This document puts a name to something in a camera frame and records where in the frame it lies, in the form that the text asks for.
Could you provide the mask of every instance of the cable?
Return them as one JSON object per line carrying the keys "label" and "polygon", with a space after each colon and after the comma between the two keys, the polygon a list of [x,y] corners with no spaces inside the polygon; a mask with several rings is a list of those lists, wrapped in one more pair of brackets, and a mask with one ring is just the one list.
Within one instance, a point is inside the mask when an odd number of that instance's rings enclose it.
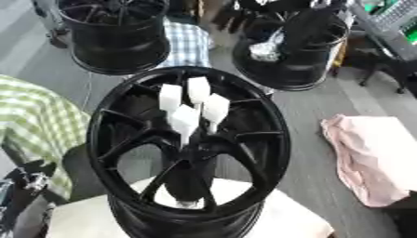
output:
{"label": "cable", "polygon": [[87,88],[87,94],[86,94],[86,97],[84,98],[83,104],[81,106],[81,111],[83,111],[86,108],[86,106],[89,102],[89,99],[91,98],[91,91],[92,91],[92,87],[93,87],[92,86],[93,85],[92,77],[93,77],[93,73],[88,72],[88,80],[87,80],[87,83],[86,83],[86,86],[85,86]]}

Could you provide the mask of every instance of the rim lip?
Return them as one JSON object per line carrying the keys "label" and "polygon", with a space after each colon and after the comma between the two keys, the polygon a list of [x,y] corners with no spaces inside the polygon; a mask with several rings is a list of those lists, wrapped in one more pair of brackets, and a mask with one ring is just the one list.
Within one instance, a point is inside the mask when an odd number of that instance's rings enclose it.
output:
{"label": "rim lip", "polygon": [[98,73],[98,74],[103,74],[103,75],[127,75],[127,74],[139,73],[139,72],[142,72],[142,71],[151,70],[154,67],[161,64],[162,62],[164,62],[168,58],[169,53],[170,53],[170,49],[171,49],[169,40],[162,39],[161,40],[161,46],[165,49],[163,54],[160,54],[160,56],[156,60],[151,61],[148,64],[138,64],[138,65],[136,65],[136,67],[134,68],[135,69],[134,72],[132,70],[127,70],[127,69],[109,70],[108,68],[100,68],[100,67],[94,67],[92,65],[89,65],[89,64],[83,62],[81,59],[79,59],[75,55],[74,46],[73,46],[73,49],[71,50],[71,57],[73,58],[74,62],[77,65],[79,65],[81,68],[83,68],[85,70],[88,70],[90,72],[93,72],[93,73]]}
{"label": "rim lip", "polygon": [[87,22],[83,22],[81,20],[76,20],[73,18],[70,18],[62,9],[61,9],[61,3],[65,1],[65,0],[55,0],[55,4],[57,6],[58,12],[60,13],[60,16],[65,20],[65,21],[69,21],[72,24],[79,24],[79,25],[83,25],[83,26],[89,26],[89,27],[102,27],[102,28],[132,28],[132,27],[141,27],[141,26],[147,26],[151,23],[153,23],[153,21],[155,20],[159,20],[159,19],[163,19],[165,15],[167,15],[168,12],[168,8],[169,8],[169,1],[168,0],[160,0],[161,2],[164,3],[164,8],[162,8],[161,12],[159,12],[157,15],[155,15],[153,18],[147,19],[147,20],[143,20],[140,23],[137,24],[133,24],[133,25],[108,25],[108,24],[98,24],[98,23],[87,23]]}
{"label": "rim lip", "polygon": [[[283,139],[282,143],[282,151],[279,152],[280,158],[277,164],[278,168],[276,169],[277,176],[274,181],[268,179],[268,184],[266,184],[265,188],[262,189],[262,192],[257,192],[254,196],[250,197],[249,201],[244,201],[241,195],[237,196],[234,200],[223,204],[218,205],[218,209],[216,212],[207,213],[207,212],[195,212],[193,210],[183,210],[177,208],[171,208],[167,206],[159,205],[160,207],[164,207],[166,209],[162,210],[160,208],[156,208],[152,205],[148,205],[146,203],[142,203],[139,199],[139,194],[135,192],[130,186],[122,179],[123,184],[118,184],[114,181],[111,175],[101,166],[101,162],[99,161],[99,156],[95,152],[95,148],[97,147],[97,140],[96,137],[98,135],[98,130],[101,125],[101,109],[107,108],[113,101],[114,98],[118,98],[124,95],[128,90],[128,86],[136,83],[141,83],[143,81],[149,80],[149,76],[151,75],[159,75],[164,73],[169,73],[174,70],[183,70],[183,71],[192,71],[198,69],[199,71],[213,71],[214,73],[218,73],[219,75],[227,75],[229,80],[233,80],[233,84],[237,86],[241,86],[245,89],[250,89],[249,93],[252,96],[259,98],[262,101],[263,106],[265,107],[266,111],[269,115],[271,115],[274,120],[273,127],[279,128],[283,132]],[[167,220],[167,218],[177,219],[177,220],[192,220],[192,221],[212,221],[213,219],[219,218],[229,218],[231,216],[238,216],[239,214],[245,212],[246,210],[250,209],[254,205],[261,203],[266,196],[276,187],[279,181],[284,177],[285,172],[289,166],[289,158],[290,158],[290,138],[289,138],[289,129],[287,124],[284,120],[284,117],[280,110],[275,106],[275,104],[269,100],[259,88],[252,85],[251,83],[237,77],[236,75],[222,72],[219,70],[205,68],[205,67],[193,67],[193,66],[181,66],[181,67],[169,67],[169,68],[161,68],[152,71],[147,71],[143,73],[139,73],[126,82],[123,82],[119,86],[115,87],[107,96],[101,101],[93,115],[91,116],[90,123],[88,125],[87,130],[87,154],[90,164],[93,170],[96,172],[96,175],[101,180],[104,187],[107,189],[109,193],[112,194],[116,199],[123,202],[125,205],[128,205],[132,209],[136,210],[138,213],[141,213],[145,216],[152,216],[154,218],[161,218],[161,220]]]}
{"label": "rim lip", "polygon": [[[107,198],[107,202],[110,206],[110,209],[112,211],[112,214],[114,215],[114,219],[116,220],[117,224],[123,229],[123,231],[125,231],[127,235],[129,235],[130,237],[135,237],[135,232],[132,231],[129,225],[124,223],[123,220],[120,220],[122,216],[121,213],[125,212],[128,209],[128,207],[124,207],[123,202],[120,203],[120,201],[117,201],[117,199],[111,196]],[[251,211],[252,214],[250,214],[251,218],[249,219],[249,222],[244,224],[245,226],[241,227],[240,231],[237,231],[238,235],[235,237],[244,237],[245,235],[247,235],[255,226],[256,222],[259,220],[262,214],[262,210],[264,208],[264,203],[259,203],[255,206],[253,206],[253,211]]]}
{"label": "rim lip", "polygon": [[251,80],[253,80],[254,82],[256,82],[256,83],[258,83],[262,86],[269,86],[273,89],[278,89],[278,90],[297,92],[297,91],[305,91],[305,90],[310,90],[312,88],[315,88],[316,86],[319,86],[322,83],[324,83],[327,79],[326,73],[324,73],[324,75],[321,76],[316,81],[314,81],[312,83],[306,83],[306,84],[303,84],[303,85],[292,85],[291,83],[286,84],[286,83],[282,83],[282,82],[281,83],[275,83],[275,82],[279,82],[275,76],[261,77],[261,76],[257,75],[256,73],[252,72],[251,70],[248,70],[246,67],[243,66],[243,64],[239,60],[239,57],[237,56],[237,52],[239,52],[237,50],[237,48],[240,47],[243,44],[245,44],[245,40],[240,40],[239,42],[236,43],[236,45],[235,45],[235,47],[232,51],[232,62],[233,62],[233,64],[235,65],[235,67],[237,68],[237,70],[239,72],[241,72],[247,78],[250,78]]}
{"label": "rim lip", "polygon": [[[326,30],[326,33],[328,33],[330,31],[330,29],[332,29],[334,27],[338,27],[338,28],[341,29],[341,31],[343,31],[343,34],[338,35],[338,38],[334,39],[332,41],[323,42],[323,43],[309,43],[309,44],[306,44],[304,47],[300,48],[301,51],[318,51],[318,50],[321,50],[324,47],[336,46],[336,45],[340,44],[343,40],[346,39],[347,35],[349,34],[349,27],[347,26],[346,22],[341,20],[336,15],[332,15],[331,17],[333,18],[334,22],[328,27],[328,29]],[[276,20],[270,20],[268,23],[275,24],[275,25],[282,25],[280,22],[278,22]],[[255,22],[249,30],[252,30],[253,27],[256,24],[257,23]],[[248,33],[244,33],[244,35],[245,35],[246,39],[249,39],[248,38]]]}

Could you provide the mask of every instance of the black object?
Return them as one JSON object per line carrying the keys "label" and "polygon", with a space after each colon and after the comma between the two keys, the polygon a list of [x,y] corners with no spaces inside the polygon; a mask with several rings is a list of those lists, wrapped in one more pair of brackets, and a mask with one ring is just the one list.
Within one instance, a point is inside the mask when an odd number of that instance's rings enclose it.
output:
{"label": "black object", "polygon": [[247,29],[234,48],[234,64],[239,71],[258,84],[283,90],[306,90],[324,80],[324,73],[329,64],[331,50],[341,43],[348,33],[346,24],[333,15],[327,27],[310,37],[308,42],[295,45],[284,45],[283,56],[277,62],[264,62],[253,59],[249,47],[264,42],[281,27],[280,22],[262,20]]}
{"label": "black object", "polygon": [[165,0],[60,0],[59,9],[72,30],[73,58],[89,71],[132,74],[168,56]]}
{"label": "black object", "polygon": [[0,180],[0,234],[15,226],[18,216],[47,188],[46,179],[56,165],[33,161],[11,171]]}
{"label": "black object", "polygon": [[[215,135],[201,121],[192,143],[180,149],[180,135],[170,129],[158,109],[162,84],[184,87],[190,77],[206,76],[212,92],[231,100],[231,111]],[[142,110],[127,110],[136,100]],[[183,101],[189,104],[184,96]],[[164,169],[141,194],[117,171],[122,154],[153,144],[162,154]],[[130,237],[242,237],[256,222],[265,197],[282,179],[289,163],[290,140],[275,104],[260,89],[232,75],[209,68],[174,67],[140,73],[117,86],[93,113],[87,152],[93,170],[109,193],[109,203]],[[219,205],[210,191],[216,159],[229,154],[251,175],[252,186],[234,200]],[[155,202],[165,184],[179,201],[204,199],[197,210],[167,207]]]}

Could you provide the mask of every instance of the black wheel rim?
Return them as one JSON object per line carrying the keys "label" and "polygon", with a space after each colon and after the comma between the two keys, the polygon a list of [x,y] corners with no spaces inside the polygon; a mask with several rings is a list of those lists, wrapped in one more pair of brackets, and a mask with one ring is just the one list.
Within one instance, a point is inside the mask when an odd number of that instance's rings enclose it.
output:
{"label": "black wheel rim", "polygon": [[[146,95],[157,99],[161,84],[186,86],[186,78],[202,75],[208,78],[215,93],[224,95],[232,101],[229,117],[234,113],[238,115],[241,109],[254,111],[258,108],[262,112],[258,115],[264,115],[265,123],[270,129],[268,131],[235,132],[233,123],[226,121],[220,125],[220,133],[202,137],[198,143],[191,144],[179,152],[180,136],[167,128],[164,123],[160,123],[159,117],[163,117],[163,113],[154,115],[152,120],[147,120],[144,113],[142,114],[144,119],[141,119],[139,116],[126,115],[114,109],[116,102],[126,95]],[[101,134],[101,130],[104,126],[116,121],[137,128],[138,133],[133,138],[125,139],[116,146],[111,146],[105,139],[101,141],[100,136],[104,135]],[[246,152],[241,146],[242,143],[258,143],[259,141],[264,143],[264,148],[267,149],[267,152],[263,152],[264,159],[262,161],[253,158],[253,155]],[[156,176],[141,194],[138,194],[118,174],[116,164],[121,154],[143,144],[154,144],[162,153],[176,154],[178,159]],[[185,164],[190,166],[190,171],[194,169],[196,161],[194,159],[188,160],[184,151],[200,152],[202,147],[206,147],[208,150],[199,153],[197,156],[199,159],[208,160],[225,153],[232,155],[250,173],[251,188],[233,201],[218,205],[209,185],[198,174],[195,174],[195,179],[203,188],[202,196],[205,201],[203,209],[187,210],[157,204],[155,202],[156,191],[166,182],[171,171],[177,166]],[[289,164],[290,140],[289,131],[278,108],[255,86],[230,73],[213,69],[174,67],[140,73],[110,92],[92,115],[87,133],[87,149],[93,169],[111,195],[110,202],[116,218],[123,216],[136,218],[141,221],[138,222],[141,225],[146,220],[151,220],[146,227],[155,225],[155,229],[157,229],[155,224],[157,222],[169,224],[168,227],[181,224],[181,231],[175,230],[177,233],[171,234],[169,237],[191,237],[186,234],[190,235],[190,231],[195,230],[194,225],[190,225],[189,229],[191,230],[187,231],[186,224],[194,224],[197,221],[202,224],[202,228],[204,225],[211,228],[219,226],[218,230],[230,230],[230,227],[222,228],[225,224],[229,224],[235,230],[229,232],[230,235],[227,237],[240,237],[254,224],[261,211],[263,200],[284,176]],[[121,210],[125,210],[125,213],[129,212],[130,215],[117,214]]]}
{"label": "black wheel rim", "polygon": [[71,29],[72,54],[82,68],[101,74],[134,74],[168,57],[166,0],[58,0]]}
{"label": "black wheel rim", "polygon": [[330,51],[348,34],[345,22],[333,16],[329,28],[312,38],[304,48],[277,62],[264,62],[253,59],[249,47],[267,40],[270,33],[282,26],[282,23],[269,20],[266,24],[263,21],[260,24],[256,25],[255,22],[252,29],[258,27],[264,30],[247,29],[247,38],[240,39],[235,45],[233,63],[241,73],[254,82],[288,91],[308,90],[323,83],[326,80],[325,72],[328,69]]}

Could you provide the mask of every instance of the white table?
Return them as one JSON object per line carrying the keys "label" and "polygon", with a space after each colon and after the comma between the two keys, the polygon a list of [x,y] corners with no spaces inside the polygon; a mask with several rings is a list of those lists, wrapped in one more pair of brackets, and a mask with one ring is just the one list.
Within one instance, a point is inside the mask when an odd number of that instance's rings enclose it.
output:
{"label": "white table", "polygon": [[[142,191],[151,178],[132,185]],[[234,199],[249,187],[249,183],[214,179],[211,191],[216,202]],[[155,200],[175,206],[176,201],[161,188]],[[266,199],[263,211],[248,238],[327,238],[334,232],[329,223],[298,204],[285,193],[274,190]],[[128,238],[117,225],[106,196],[95,197],[55,209],[47,238]]]}

